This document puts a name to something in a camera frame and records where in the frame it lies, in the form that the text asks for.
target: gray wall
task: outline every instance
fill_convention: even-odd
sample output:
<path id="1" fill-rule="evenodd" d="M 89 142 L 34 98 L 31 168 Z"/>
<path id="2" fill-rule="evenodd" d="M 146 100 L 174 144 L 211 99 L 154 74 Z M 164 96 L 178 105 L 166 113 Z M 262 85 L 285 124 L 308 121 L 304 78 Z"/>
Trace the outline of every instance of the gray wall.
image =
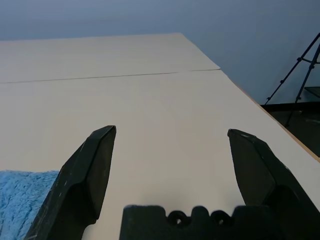
<path id="1" fill-rule="evenodd" d="M 319 11 L 320 0 L 1 0 L 0 40 L 180 32 L 262 104 L 320 31 Z M 272 103 L 293 102 L 307 70 Z"/>

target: white tabletop panel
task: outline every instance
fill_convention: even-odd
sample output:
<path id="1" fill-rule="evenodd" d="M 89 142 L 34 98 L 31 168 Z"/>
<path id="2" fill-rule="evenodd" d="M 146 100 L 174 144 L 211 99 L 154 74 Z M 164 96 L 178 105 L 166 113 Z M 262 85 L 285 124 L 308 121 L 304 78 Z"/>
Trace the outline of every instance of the white tabletop panel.
<path id="1" fill-rule="evenodd" d="M 90 133 L 116 125 L 100 219 L 83 239 L 119 239 L 123 208 L 231 214 L 244 204 L 228 129 L 256 135 L 320 207 L 320 164 L 221 70 L 0 84 L 0 170 L 59 170 Z"/>
<path id="2" fill-rule="evenodd" d="M 0 83 L 217 69 L 180 33 L 0 41 Z"/>

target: blue fuzzy cloth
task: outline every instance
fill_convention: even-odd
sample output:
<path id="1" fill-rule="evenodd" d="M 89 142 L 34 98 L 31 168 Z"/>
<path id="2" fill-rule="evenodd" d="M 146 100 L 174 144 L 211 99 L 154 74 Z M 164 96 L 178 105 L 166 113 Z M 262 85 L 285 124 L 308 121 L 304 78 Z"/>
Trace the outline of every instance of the blue fuzzy cloth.
<path id="1" fill-rule="evenodd" d="M 0 240 L 22 240 L 58 171 L 0 171 Z"/>

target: black stand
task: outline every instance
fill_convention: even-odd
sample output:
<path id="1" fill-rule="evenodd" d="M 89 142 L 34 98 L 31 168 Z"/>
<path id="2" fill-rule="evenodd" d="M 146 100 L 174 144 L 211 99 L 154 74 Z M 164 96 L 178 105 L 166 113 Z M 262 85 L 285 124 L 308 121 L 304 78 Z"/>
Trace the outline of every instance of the black stand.
<path id="1" fill-rule="evenodd" d="M 289 115 L 289 117 L 288 117 L 288 119 L 287 119 L 287 121 L 286 121 L 286 123 L 285 123 L 285 125 L 284 125 L 286 128 L 289 126 L 290 119 L 291 119 L 291 117 L 292 117 L 292 114 L 294 113 L 294 110 L 295 110 L 295 107 L 296 107 L 296 104 L 297 104 L 298 100 L 301 99 L 300 95 L 301 95 L 301 93 L 302 93 L 302 91 L 303 91 L 303 89 L 304 89 L 304 87 L 305 87 L 305 84 L 306 84 L 306 82 L 307 82 L 307 80 L 308 80 L 308 77 L 309 77 L 309 75 L 310 75 L 311 70 L 315 68 L 315 64 L 320 64 L 320 62 L 317 61 L 317 60 L 318 60 L 319 53 L 320 53 L 320 43 L 319 43 L 319 46 L 318 46 L 318 48 L 317 48 L 317 50 L 316 50 L 316 52 L 315 52 L 315 54 L 314 54 L 314 56 L 313 56 L 313 59 L 312 59 L 311 61 L 304 58 L 305 55 L 309 52 L 309 50 L 311 49 L 311 47 L 315 44 L 315 42 L 316 42 L 319 38 L 320 38 L 320 33 L 318 33 L 318 35 L 315 37 L 315 39 L 312 41 L 312 43 L 308 46 L 308 48 L 305 50 L 305 52 L 302 54 L 302 56 L 301 56 L 301 57 L 298 57 L 296 64 L 295 64 L 295 65 L 293 66 L 293 68 L 289 71 L 289 73 L 285 76 L 285 78 L 280 81 L 280 85 L 276 88 L 276 90 L 272 93 L 272 95 L 267 98 L 267 101 L 266 101 L 266 103 L 264 104 L 264 105 L 266 105 L 266 104 L 270 101 L 270 99 L 275 95 L 275 93 L 278 91 L 278 89 L 281 87 L 281 85 L 284 84 L 284 82 L 287 80 L 287 78 L 289 77 L 289 75 L 293 72 L 293 70 L 296 68 L 296 66 L 298 66 L 298 64 L 299 64 L 301 61 L 306 61 L 306 62 L 310 63 L 309 70 L 308 70 L 308 72 L 307 72 L 306 75 L 305 75 L 304 81 L 303 81 L 303 83 L 302 83 L 302 85 L 301 85 L 301 88 L 300 88 L 300 90 L 299 90 L 299 92 L 298 92 L 298 95 L 296 96 L 296 99 L 295 99 L 295 102 L 294 102 L 294 104 L 293 104 L 293 107 L 292 107 L 292 110 L 291 110 L 291 112 L 290 112 L 290 115 Z"/>

